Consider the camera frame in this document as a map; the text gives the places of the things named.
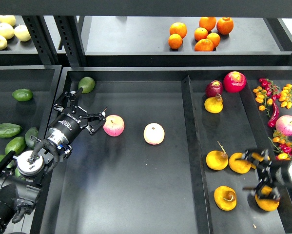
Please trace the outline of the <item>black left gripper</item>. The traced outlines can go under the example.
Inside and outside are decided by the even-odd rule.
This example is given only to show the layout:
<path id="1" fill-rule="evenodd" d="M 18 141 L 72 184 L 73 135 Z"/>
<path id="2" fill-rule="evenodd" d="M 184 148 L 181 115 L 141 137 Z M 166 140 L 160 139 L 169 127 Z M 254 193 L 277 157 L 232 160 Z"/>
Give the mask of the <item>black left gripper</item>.
<path id="1" fill-rule="evenodd" d="M 77 91 L 63 91 L 55 100 L 53 109 L 58 112 L 58 117 L 48 128 L 48 140 L 54 144 L 70 144 L 84 129 L 93 136 L 104 126 L 107 106 L 98 113 L 87 113 L 78 106 L 82 91 L 82 87 Z"/>

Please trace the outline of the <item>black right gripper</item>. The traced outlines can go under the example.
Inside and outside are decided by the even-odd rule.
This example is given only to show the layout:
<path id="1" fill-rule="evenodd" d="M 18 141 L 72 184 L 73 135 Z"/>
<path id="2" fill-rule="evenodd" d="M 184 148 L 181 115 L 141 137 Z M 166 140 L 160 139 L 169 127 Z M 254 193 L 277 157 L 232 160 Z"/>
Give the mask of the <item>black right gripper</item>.
<path id="1" fill-rule="evenodd" d="M 256 187 L 243 187 L 259 199 L 280 200 L 277 186 L 291 187 L 289 166 L 291 161 L 270 161 L 269 150 L 246 150 L 238 160 L 252 164 L 257 171 L 259 184 Z"/>

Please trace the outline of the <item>yellow pear under right arm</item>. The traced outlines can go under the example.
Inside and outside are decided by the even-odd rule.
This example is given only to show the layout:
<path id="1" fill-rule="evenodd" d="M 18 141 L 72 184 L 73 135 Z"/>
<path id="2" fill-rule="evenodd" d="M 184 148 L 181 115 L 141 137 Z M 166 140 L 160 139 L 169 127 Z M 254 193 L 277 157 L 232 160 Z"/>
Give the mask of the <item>yellow pear under right arm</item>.
<path id="1" fill-rule="evenodd" d="M 246 161 L 238 160 L 241 158 L 242 153 L 234 153 L 229 158 L 229 167 L 236 173 L 245 174 L 251 168 L 256 169 L 252 164 Z"/>

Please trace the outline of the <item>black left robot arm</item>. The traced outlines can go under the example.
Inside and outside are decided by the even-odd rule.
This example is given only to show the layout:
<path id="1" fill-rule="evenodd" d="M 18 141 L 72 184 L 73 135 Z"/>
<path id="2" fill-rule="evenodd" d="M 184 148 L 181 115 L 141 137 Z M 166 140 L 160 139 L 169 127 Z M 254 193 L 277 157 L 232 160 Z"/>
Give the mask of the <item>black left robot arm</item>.
<path id="1" fill-rule="evenodd" d="M 79 106 L 83 87 L 64 91 L 53 108 L 58 117 L 49 125 L 44 139 L 31 135 L 35 146 L 17 154 L 10 150 L 0 161 L 0 234 L 8 224 L 18 223 L 34 211 L 42 191 L 42 181 L 72 152 L 71 143 L 81 131 L 94 135 L 106 122 L 105 111 L 89 113 Z"/>

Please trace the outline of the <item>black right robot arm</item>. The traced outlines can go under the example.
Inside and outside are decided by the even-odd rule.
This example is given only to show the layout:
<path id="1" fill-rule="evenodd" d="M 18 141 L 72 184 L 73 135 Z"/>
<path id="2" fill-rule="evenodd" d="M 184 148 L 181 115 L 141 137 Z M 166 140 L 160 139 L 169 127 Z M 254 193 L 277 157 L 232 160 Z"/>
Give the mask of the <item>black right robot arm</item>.
<path id="1" fill-rule="evenodd" d="M 256 167 L 258 185 L 250 188 L 259 199 L 279 201 L 278 187 L 292 188 L 292 160 L 269 160 L 269 150 L 251 149 L 242 153 L 240 160 Z"/>

